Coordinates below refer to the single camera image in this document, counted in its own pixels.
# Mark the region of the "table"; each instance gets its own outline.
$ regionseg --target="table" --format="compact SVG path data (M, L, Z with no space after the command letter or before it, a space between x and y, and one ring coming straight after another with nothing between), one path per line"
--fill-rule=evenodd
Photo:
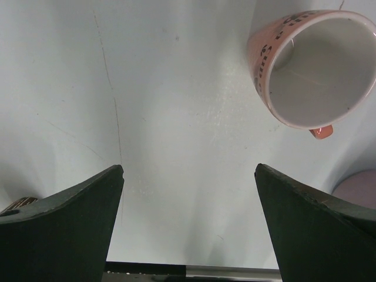
M330 192L376 167L376 93L332 137L275 120L247 70L250 32L372 0L0 3L0 208L121 163L111 261L277 268L254 182L266 163Z

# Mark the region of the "purple object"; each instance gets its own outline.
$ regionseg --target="purple object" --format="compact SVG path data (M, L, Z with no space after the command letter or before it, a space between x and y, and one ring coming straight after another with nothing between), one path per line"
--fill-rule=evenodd
M333 196L352 204L376 209L376 170L358 172L342 181Z

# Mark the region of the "white table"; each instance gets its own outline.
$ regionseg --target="white table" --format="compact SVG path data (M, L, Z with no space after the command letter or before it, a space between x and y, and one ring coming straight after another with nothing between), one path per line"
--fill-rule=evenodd
M2 1L0 207L122 163L108 260L277 268L256 165L327 192L376 167L376 93L317 141L263 106L246 40L341 3ZM373 0L343 9L376 21Z

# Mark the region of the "table surface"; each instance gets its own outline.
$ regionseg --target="table surface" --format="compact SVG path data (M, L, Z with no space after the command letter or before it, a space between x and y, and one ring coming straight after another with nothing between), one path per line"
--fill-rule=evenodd
M121 163L108 260L277 268L256 165L327 192L375 168L376 93L315 140L264 107L245 45L342 3L376 21L373 0L2 1L0 207Z

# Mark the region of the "mug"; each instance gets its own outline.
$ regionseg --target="mug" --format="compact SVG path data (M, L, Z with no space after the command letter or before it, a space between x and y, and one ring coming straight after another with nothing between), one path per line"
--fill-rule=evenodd
M376 26L348 11L306 11L276 20L247 44L258 95L282 123L323 139L376 80Z

